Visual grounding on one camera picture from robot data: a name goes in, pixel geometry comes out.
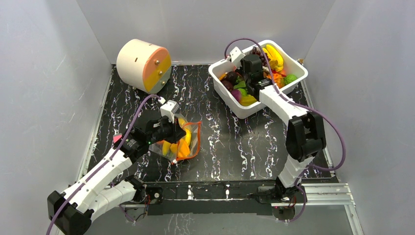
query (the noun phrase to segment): white wall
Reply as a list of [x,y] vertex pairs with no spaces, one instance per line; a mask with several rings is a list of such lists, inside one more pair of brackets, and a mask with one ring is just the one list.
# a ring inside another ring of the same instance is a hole
[[134,38],[166,47],[181,64],[216,62],[226,45],[241,37],[272,39],[293,58],[304,58],[333,2],[78,0],[113,64]]
[[0,227],[45,234],[46,198],[76,180],[111,65],[75,0],[0,8]]
[[338,0],[305,59],[315,105],[346,138],[338,173],[366,235],[415,231],[414,12],[411,0]]

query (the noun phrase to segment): grape bunch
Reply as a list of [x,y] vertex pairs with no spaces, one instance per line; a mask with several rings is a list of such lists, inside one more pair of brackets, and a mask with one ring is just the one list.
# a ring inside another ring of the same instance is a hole
[[270,58],[268,58],[268,54],[267,53],[265,53],[265,56],[267,57],[267,58],[265,58],[262,55],[261,51],[258,50],[256,47],[253,47],[252,50],[249,52],[249,54],[259,55],[259,58],[261,59],[261,62],[262,62],[262,66],[265,66],[265,67],[267,67],[267,63],[265,62],[265,60],[268,60],[268,61],[271,60]]

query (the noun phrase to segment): marble pattern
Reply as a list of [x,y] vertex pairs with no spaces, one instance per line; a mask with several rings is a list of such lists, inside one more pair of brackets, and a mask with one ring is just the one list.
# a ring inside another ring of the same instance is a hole
[[[112,136],[127,129],[146,96],[123,83],[114,70],[89,169],[108,152]],[[170,80],[158,95],[177,101],[178,113],[188,121],[202,121],[201,150],[195,158],[178,164],[149,152],[117,180],[130,174],[146,182],[261,180],[275,179],[282,170],[288,155],[282,121],[268,108],[238,119],[214,90],[208,65],[174,66]],[[295,102],[307,104],[301,85],[291,96]],[[141,114],[158,109],[158,102],[150,100]],[[327,167],[323,154],[314,163]],[[305,177],[329,178],[330,174],[311,169]]]

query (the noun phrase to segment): grey floor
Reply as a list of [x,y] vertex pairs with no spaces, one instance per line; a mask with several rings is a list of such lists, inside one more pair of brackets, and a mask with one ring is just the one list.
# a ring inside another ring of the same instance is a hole
[[148,216],[135,226],[119,208],[99,217],[86,235],[351,235],[344,206],[307,206],[285,225],[256,214],[166,214]]

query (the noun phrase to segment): black cable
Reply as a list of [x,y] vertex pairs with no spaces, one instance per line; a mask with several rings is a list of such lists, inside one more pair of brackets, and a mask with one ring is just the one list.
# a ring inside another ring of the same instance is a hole
[[137,219],[136,219],[136,222],[137,222],[137,220],[142,216],[142,215],[145,215],[145,212],[143,213],[143,214],[141,214],[141,215],[139,215],[138,217],[137,217]]

